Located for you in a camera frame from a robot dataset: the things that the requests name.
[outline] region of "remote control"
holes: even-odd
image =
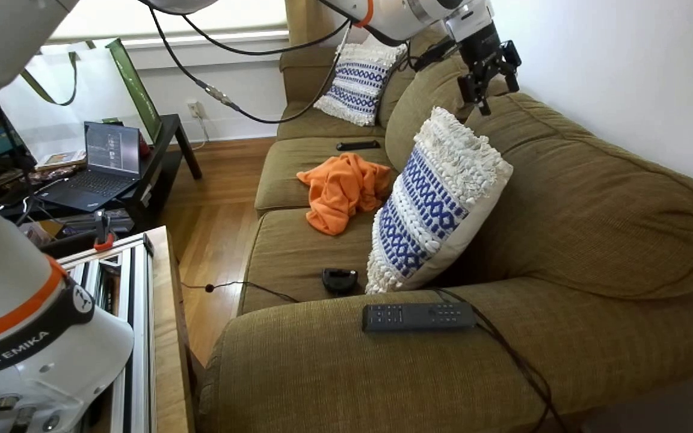
[[[353,149],[380,149],[376,139],[372,141],[339,141],[337,151],[353,151]]]
[[[471,327],[477,327],[477,316],[464,304],[376,304],[364,307],[364,331]]]

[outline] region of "white robot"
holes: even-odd
[[[0,87],[15,80],[77,0],[0,0]],[[215,0],[143,0],[189,15]],[[403,44],[430,23],[444,39],[417,67],[461,49],[468,100],[486,111],[493,75],[518,88],[515,45],[501,45],[488,0],[323,0],[385,44]],[[86,406],[120,372],[132,330],[94,307],[91,297],[0,218],[0,431],[72,431]]]

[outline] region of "black cable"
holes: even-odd
[[[169,50],[169,56],[174,58],[177,67],[178,67],[189,80],[192,80],[197,87],[203,87],[210,96],[215,96],[216,100],[222,100],[226,109],[231,109],[231,111],[237,111],[237,112],[242,112],[242,115],[246,115],[246,117],[250,117],[250,121],[256,121],[256,123],[263,123],[263,126],[292,123],[292,121],[305,115],[309,111],[313,111],[315,104],[317,104],[317,98],[327,92],[327,87],[329,87],[329,81],[332,81],[332,75],[335,75],[335,70],[337,70],[339,56],[343,56],[343,54],[335,56],[335,60],[332,60],[332,64],[329,64],[329,73],[327,73],[327,80],[323,81],[317,96],[315,96],[303,111],[298,111],[298,112],[295,112],[295,115],[289,115],[289,117],[276,117],[276,121],[258,117],[258,115],[248,112],[246,109],[237,106],[224,92],[220,92],[220,88],[210,87],[207,81],[203,81],[199,76],[196,76],[196,75],[178,60],[177,50],[171,49],[167,34],[161,32],[157,9],[150,8],[150,11],[151,11],[155,27],[157,27],[157,34],[159,34],[165,49]]]
[[[447,292],[447,289],[441,289],[441,292],[438,292],[438,297],[441,297],[444,300],[447,300],[444,293],[450,297],[450,298],[455,298],[455,300],[461,300],[461,304],[464,304],[464,305],[469,305],[469,307],[474,310],[474,316],[482,319],[482,323],[480,323],[482,330],[483,330],[488,336],[493,336],[493,339],[509,352],[509,357],[513,358],[513,364],[518,365],[518,370],[526,375],[528,386],[529,386],[529,387],[538,393],[538,396],[545,402],[545,412],[542,412],[542,416],[540,416],[540,420],[538,420],[538,426],[535,426],[532,431],[540,431],[540,429],[545,426],[547,416],[552,413],[552,416],[558,420],[558,429],[562,429],[563,433],[568,433],[571,429],[565,426],[562,412],[556,410],[552,387],[550,387],[547,378],[542,375],[542,370],[535,367],[535,365],[501,335],[501,330],[498,330],[474,304],[469,304],[468,298],[463,298],[463,297],[457,297],[457,293],[453,293],[453,292]]]
[[[263,287],[263,284],[256,284],[256,282],[246,282],[246,280],[244,282],[237,280],[237,282],[222,282],[222,284],[204,284],[204,287],[181,282],[181,287],[185,287],[185,289],[207,292],[207,293],[213,293],[216,289],[226,289],[226,287],[239,287],[239,284],[258,289],[258,292],[264,292],[264,293],[276,297],[276,298],[289,300],[289,304],[301,304],[298,298],[295,298],[289,293],[280,293],[280,292],[274,292],[269,287]]]
[[[323,39],[313,39],[309,44],[301,44],[301,45],[286,45],[286,49],[274,49],[274,50],[242,50],[242,49],[234,49],[234,45],[226,45],[216,39],[213,39],[210,34],[204,34],[191,16],[183,15],[183,21],[189,21],[192,27],[192,32],[197,32],[204,42],[228,50],[228,54],[239,54],[239,56],[276,56],[276,54],[292,54],[292,50],[303,50],[303,49],[313,49],[313,45],[320,45],[325,44],[327,39],[343,34],[346,27],[349,27],[349,19],[345,19],[335,32],[325,34]]]

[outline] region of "electronic equipment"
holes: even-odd
[[[474,330],[468,304],[373,304],[364,307],[364,331],[444,331]]]
[[[346,297],[346,293],[353,293],[359,289],[357,276],[359,276],[357,270],[327,266],[327,270],[323,270],[323,287],[332,297]]]
[[[138,128],[84,123],[82,173],[39,192],[43,203],[96,212],[106,203],[138,186],[139,176],[139,133]]]
[[[380,141],[368,139],[368,141],[339,141],[337,151],[357,151],[357,149],[380,149]]]

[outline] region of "laptop screen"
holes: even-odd
[[[139,173],[138,128],[84,123],[84,149],[90,169]]]

